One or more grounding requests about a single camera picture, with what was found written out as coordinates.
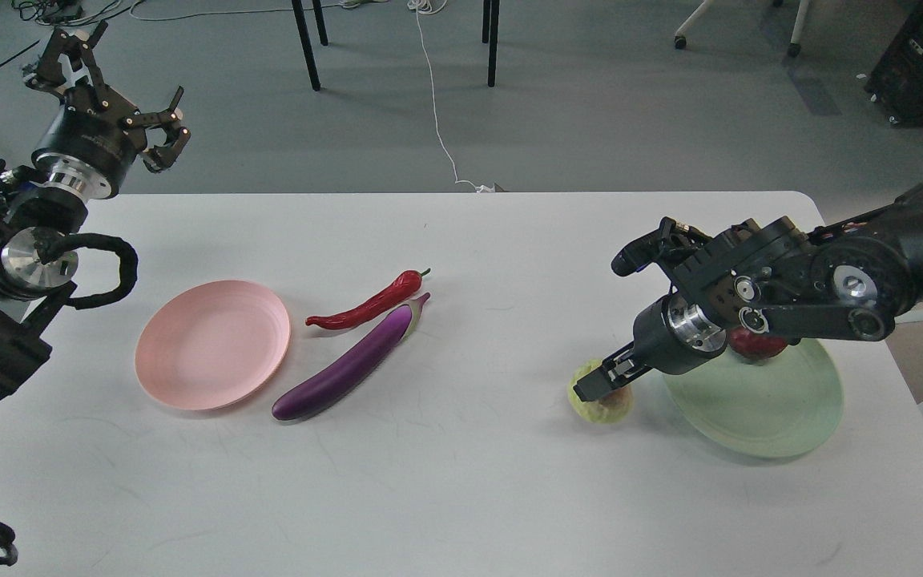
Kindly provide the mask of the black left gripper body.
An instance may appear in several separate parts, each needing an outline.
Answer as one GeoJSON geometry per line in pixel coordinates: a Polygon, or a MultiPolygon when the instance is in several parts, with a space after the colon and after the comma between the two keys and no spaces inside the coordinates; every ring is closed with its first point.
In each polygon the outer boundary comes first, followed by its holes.
{"type": "Polygon", "coordinates": [[[81,200],[119,194],[138,150],[114,124],[77,111],[59,111],[30,154],[47,185],[81,200]]]}

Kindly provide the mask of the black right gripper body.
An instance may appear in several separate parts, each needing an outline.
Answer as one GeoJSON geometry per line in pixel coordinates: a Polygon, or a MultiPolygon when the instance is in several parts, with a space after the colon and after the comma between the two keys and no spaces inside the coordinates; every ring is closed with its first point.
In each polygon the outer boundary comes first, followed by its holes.
{"type": "Polygon", "coordinates": [[[685,375],[720,357],[728,347],[728,332],[681,293],[670,293],[641,311],[631,335],[636,365],[666,375],[685,375]]]}

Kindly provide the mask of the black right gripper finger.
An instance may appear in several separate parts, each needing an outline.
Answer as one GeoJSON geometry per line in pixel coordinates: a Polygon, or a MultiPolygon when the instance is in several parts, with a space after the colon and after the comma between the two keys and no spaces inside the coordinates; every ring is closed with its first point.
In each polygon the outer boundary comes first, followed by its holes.
{"type": "Polygon", "coordinates": [[[634,357],[633,345],[627,345],[605,357],[596,369],[579,377],[572,386],[579,401],[601,401],[612,392],[630,385],[653,368],[634,357]]]}

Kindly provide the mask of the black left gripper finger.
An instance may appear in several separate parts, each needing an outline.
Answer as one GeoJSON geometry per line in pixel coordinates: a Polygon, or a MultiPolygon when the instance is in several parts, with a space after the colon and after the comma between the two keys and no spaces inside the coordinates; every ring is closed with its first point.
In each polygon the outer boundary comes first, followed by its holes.
{"type": "Polygon", "coordinates": [[[107,26],[109,22],[100,21],[91,32],[52,28],[41,54],[23,67],[23,84],[66,105],[73,101],[72,107],[85,108],[88,114],[119,120],[120,96],[105,81],[93,55],[107,26]]]}
{"type": "Polygon", "coordinates": [[[142,113],[135,108],[119,120],[119,128],[151,174],[161,174],[172,167],[190,141],[190,129],[183,126],[179,109],[183,94],[184,88],[177,87],[162,111],[142,113]]]}

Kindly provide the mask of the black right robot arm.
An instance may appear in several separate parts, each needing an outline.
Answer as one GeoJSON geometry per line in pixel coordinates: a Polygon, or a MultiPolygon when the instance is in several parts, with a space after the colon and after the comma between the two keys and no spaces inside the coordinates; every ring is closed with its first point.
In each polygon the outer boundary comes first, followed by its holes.
{"type": "Polygon", "coordinates": [[[892,204],[802,232],[789,218],[744,220],[717,235],[663,218],[612,260],[629,276],[656,265],[667,295],[644,309],[633,339],[576,380],[600,401],[651,370],[684,375],[720,357],[728,331],[879,342],[923,302],[923,184],[892,204]]]}

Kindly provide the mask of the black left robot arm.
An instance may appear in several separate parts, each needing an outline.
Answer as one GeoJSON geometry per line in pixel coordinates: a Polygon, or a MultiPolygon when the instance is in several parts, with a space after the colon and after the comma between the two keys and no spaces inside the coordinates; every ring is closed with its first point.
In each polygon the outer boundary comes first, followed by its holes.
{"type": "Polygon", "coordinates": [[[42,336],[63,308],[112,305],[135,288],[135,249],[82,231],[89,202],[117,196],[136,160],[159,174],[189,143],[182,87],[143,112],[106,82],[93,54],[106,29],[54,28],[23,69],[26,87],[55,96],[58,110],[29,164],[0,159],[0,401],[49,361],[42,336]]]}

